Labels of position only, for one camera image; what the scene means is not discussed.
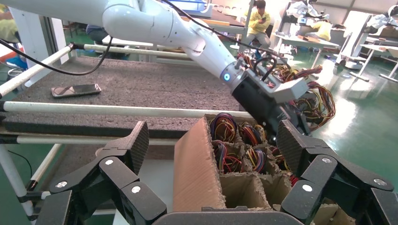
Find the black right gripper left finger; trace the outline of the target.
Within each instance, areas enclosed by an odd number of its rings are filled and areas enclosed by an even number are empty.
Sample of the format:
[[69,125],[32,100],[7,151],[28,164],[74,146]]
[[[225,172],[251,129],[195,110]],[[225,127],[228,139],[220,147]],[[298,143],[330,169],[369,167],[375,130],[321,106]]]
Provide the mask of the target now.
[[128,136],[109,141],[93,161],[56,180],[36,223],[81,225],[111,200],[130,225],[153,224],[167,207],[138,177],[148,146],[147,123],[139,121]]

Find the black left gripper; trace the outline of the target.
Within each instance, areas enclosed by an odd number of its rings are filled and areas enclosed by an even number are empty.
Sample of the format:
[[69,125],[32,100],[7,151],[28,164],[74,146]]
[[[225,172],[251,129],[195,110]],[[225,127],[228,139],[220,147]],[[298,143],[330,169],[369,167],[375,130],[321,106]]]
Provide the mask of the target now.
[[260,85],[246,77],[233,91],[232,96],[266,131],[267,139],[276,139],[279,122],[289,120],[303,135],[311,135],[302,113],[288,103],[277,103]]

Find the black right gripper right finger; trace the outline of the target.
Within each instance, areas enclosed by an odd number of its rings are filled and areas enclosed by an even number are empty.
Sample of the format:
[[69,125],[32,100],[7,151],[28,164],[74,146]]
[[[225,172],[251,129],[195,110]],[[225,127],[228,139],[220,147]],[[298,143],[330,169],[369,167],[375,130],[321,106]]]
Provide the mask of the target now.
[[358,225],[397,224],[398,195],[386,178],[341,158],[323,140],[302,135],[288,120],[279,122],[276,144],[298,179],[282,212],[308,225],[329,199]]

